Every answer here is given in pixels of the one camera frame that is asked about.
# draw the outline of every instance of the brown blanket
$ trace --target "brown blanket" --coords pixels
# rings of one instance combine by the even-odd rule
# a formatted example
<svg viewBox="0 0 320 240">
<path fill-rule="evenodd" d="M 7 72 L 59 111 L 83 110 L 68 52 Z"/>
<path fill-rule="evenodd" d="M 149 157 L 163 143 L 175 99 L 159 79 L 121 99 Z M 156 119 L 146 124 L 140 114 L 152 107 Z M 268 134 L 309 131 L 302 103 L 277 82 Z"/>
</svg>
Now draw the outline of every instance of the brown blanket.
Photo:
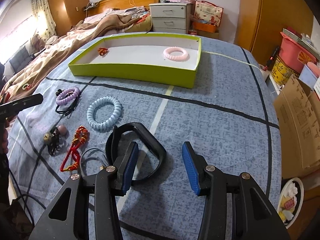
<svg viewBox="0 0 320 240">
<path fill-rule="evenodd" d="M 93 24 L 80 24 L 60 37 L 54 44 L 35 58 L 27 67 L 15 74 L 3 87 L 1 95 L 10 93 L 9 101 L 31 95 L 40 82 L 61 62 L 84 44 L 103 36 L 110 30 L 121 30 L 137 22 L 140 18 L 131 19 L 131 15 L 109 15 Z M 29 84 L 29 90 L 23 90 Z"/>
</svg>

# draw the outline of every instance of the pink plastic bin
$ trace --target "pink plastic bin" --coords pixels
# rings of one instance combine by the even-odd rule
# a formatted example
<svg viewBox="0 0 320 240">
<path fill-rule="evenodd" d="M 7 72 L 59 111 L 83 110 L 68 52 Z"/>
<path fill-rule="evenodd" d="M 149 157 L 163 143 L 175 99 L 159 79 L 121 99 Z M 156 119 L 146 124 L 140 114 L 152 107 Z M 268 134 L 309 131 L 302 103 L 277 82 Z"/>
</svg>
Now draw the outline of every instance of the pink plastic bin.
<svg viewBox="0 0 320 240">
<path fill-rule="evenodd" d="M 308 62 L 313 62 L 316 64 L 315 56 L 313 56 L 309 51 L 300 46 L 285 33 L 280 33 L 283 38 L 279 56 L 288 67 L 300 74 L 303 66 Z"/>
</svg>

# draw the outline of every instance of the white nightstand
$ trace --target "white nightstand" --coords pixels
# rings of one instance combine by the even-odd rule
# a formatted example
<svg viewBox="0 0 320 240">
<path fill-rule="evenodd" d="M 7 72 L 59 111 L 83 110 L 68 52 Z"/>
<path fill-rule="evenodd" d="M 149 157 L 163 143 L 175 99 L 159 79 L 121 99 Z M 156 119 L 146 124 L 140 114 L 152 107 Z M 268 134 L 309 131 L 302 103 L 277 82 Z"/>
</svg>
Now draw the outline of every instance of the white nightstand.
<svg viewBox="0 0 320 240">
<path fill-rule="evenodd" d="M 149 4 L 154 32 L 188 33 L 191 3 Z"/>
</svg>

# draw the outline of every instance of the pink spiral hair tie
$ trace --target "pink spiral hair tie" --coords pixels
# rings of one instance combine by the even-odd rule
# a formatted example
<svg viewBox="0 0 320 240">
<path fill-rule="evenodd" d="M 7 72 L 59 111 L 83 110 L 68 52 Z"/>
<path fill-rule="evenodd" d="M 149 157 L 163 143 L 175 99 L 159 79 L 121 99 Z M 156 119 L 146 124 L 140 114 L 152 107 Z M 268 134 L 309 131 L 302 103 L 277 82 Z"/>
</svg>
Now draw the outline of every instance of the pink spiral hair tie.
<svg viewBox="0 0 320 240">
<path fill-rule="evenodd" d="M 66 95 L 70 92 L 73 92 L 72 95 L 66 97 Z M 79 93 L 80 90 L 77 87 L 71 87 L 66 90 L 63 90 L 62 93 L 57 96 L 56 104 L 58 106 L 66 105 L 68 102 L 74 100 L 79 95 Z"/>
<path fill-rule="evenodd" d="M 180 55 L 180 56 L 173 56 L 173 55 L 170 55 L 171 53 L 173 52 L 182 52 L 183 54 Z M 173 60 L 173 61 L 183 61 L 183 60 L 186 60 L 188 58 L 188 52 L 183 49 L 183 48 L 180 48 L 180 47 L 169 47 L 169 48 L 166 48 L 164 51 L 163 51 L 163 54 L 164 56 L 169 59 L 169 60 Z"/>
</svg>

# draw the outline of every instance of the drawer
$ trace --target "drawer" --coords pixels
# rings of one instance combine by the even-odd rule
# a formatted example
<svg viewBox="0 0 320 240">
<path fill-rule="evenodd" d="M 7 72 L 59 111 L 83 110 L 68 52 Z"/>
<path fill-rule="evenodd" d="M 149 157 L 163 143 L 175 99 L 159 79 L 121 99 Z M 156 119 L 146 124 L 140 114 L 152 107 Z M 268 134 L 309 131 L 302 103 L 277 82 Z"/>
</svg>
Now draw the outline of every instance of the drawer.
<svg viewBox="0 0 320 240">
<path fill-rule="evenodd" d="M 150 6 L 152 17 L 186 17 L 186 6 L 158 5 Z"/>
<path fill-rule="evenodd" d="M 154 28 L 186 29 L 185 18 L 156 17 L 152 18 Z"/>
<path fill-rule="evenodd" d="M 159 33 L 183 33 L 186 34 L 186 30 L 182 29 L 169 29 L 169 28 L 153 28 L 154 32 L 159 32 Z"/>
</svg>

